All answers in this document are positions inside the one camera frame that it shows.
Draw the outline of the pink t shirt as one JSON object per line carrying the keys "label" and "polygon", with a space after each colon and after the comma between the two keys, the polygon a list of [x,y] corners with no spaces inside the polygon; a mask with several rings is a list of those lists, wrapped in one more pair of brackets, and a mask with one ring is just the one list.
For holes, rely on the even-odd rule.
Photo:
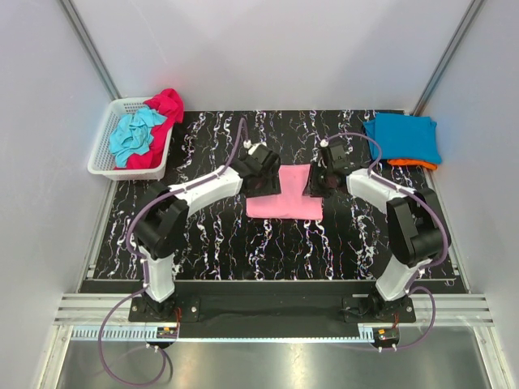
{"label": "pink t shirt", "polygon": [[310,167],[282,165],[279,169],[281,193],[247,199],[247,216],[253,219],[322,220],[323,200],[303,194]]}

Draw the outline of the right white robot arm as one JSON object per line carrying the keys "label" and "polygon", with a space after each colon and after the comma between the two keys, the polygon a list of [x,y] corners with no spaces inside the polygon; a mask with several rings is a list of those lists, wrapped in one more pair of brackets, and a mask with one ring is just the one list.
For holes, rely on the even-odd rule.
{"label": "right white robot arm", "polygon": [[350,160],[343,142],[323,140],[303,194],[327,199],[338,191],[360,198],[386,215],[392,253],[368,296],[348,311],[358,318],[395,314],[421,271],[448,253],[451,237],[437,194],[428,188],[415,190],[391,182],[370,165]]}

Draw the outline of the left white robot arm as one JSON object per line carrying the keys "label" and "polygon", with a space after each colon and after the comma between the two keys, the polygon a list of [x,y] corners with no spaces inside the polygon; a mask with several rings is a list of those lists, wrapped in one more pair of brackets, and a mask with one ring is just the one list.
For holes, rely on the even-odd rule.
{"label": "left white robot arm", "polygon": [[186,244],[187,219],[222,199],[280,194],[280,167],[277,153],[264,143],[255,143],[244,155],[194,180],[150,186],[129,233],[135,238],[136,255],[143,264],[143,302],[153,315],[165,318],[173,313],[171,267],[174,256]]}

